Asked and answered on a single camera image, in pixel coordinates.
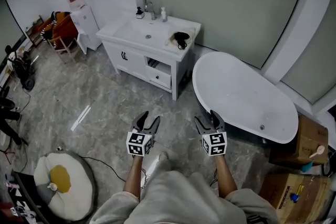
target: drawer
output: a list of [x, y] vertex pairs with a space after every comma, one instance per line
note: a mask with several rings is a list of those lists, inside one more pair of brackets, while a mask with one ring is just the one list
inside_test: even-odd
[[171, 67], [156, 61], [152, 66], [146, 66], [147, 78], [163, 87], [171, 89]]

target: gray tile floor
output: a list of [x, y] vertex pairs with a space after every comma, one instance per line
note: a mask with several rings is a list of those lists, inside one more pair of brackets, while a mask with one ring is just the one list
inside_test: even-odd
[[[77, 63], [67, 58], [66, 64], [47, 45], [41, 44], [31, 51], [31, 57], [39, 58], [34, 63], [36, 84], [29, 93], [29, 105], [22, 113], [19, 125], [11, 122], [17, 133], [24, 137], [28, 163], [23, 173], [33, 174], [38, 158], [58, 146], [81, 156], [98, 158], [115, 168], [126, 178], [131, 157], [127, 154], [125, 137], [131, 121], [140, 113], [150, 111], [147, 123], [161, 116], [161, 124], [156, 135], [155, 147], [144, 166], [161, 150], [168, 151], [177, 169], [185, 175], [200, 172], [212, 181], [215, 164], [201, 148], [199, 136], [193, 123], [194, 116], [201, 116], [191, 81], [180, 86], [180, 96], [176, 102], [171, 95], [155, 86], [126, 73], [117, 75], [101, 45], [96, 52], [86, 56], [80, 51]], [[17, 81], [9, 83], [8, 97], [22, 108], [28, 101]], [[91, 109], [84, 120], [71, 130], [73, 123], [86, 106]], [[269, 171], [281, 169], [268, 163], [268, 150], [264, 147], [238, 140], [242, 131], [228, 127], [228, 148], [226, 159], [239, 188], [249, 187], [260, 190]], [[11, 169], [20, 171], [26, 157], [23, 149], [16, 152], [13, 164], [9, 165], [0, 153], [0, 177]], [[103, 164], [88, 160], [98, 185], [97, 205], [100, 206], [113, 193], [120, 191], [123, 182], [113, 171]], [[0, 186], [0, 198], [8, 200], [4, 186]]]

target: white bathroom cabinet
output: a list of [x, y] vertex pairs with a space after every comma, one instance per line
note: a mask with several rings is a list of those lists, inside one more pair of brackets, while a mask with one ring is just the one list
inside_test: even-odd
[[[108, 23], [98, 33], [117, 74], [124, 71], [167, 92], [177, 99], [177, 87], [183, 75], [192, 68], [194, 38], [201, 25], [169, 17], [169, 23], [151, 20], [145, 13], [141, 20], [134, 14], [124, 14]], [[192, 29], [193, 38], [184, 50], [167, 45], [168, 33]]]

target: white freestanding bathtub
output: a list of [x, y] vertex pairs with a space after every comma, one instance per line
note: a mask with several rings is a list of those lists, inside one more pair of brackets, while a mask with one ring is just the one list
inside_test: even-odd
[[292, 101], [236, 57], [210, 52], [199, 58], [193, 86], [204, 109], [225, 122], [281, 144], [295, 137], [298, 113]]

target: bottle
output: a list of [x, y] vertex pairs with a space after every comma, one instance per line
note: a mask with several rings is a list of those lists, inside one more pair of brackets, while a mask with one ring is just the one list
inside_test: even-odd
[[135, 14], [137, 19], [142, 19], [145, 16], [145, 13], [141, 10], [141, 7], [137, 7], [138, 11]]
[[167, 14], [166, 14], [166, 11], [164, 9], [165, 9], [164, 7], [161, 8], [161, 16], [162, 16], [162, 21], [166, 22], [167, 21]]

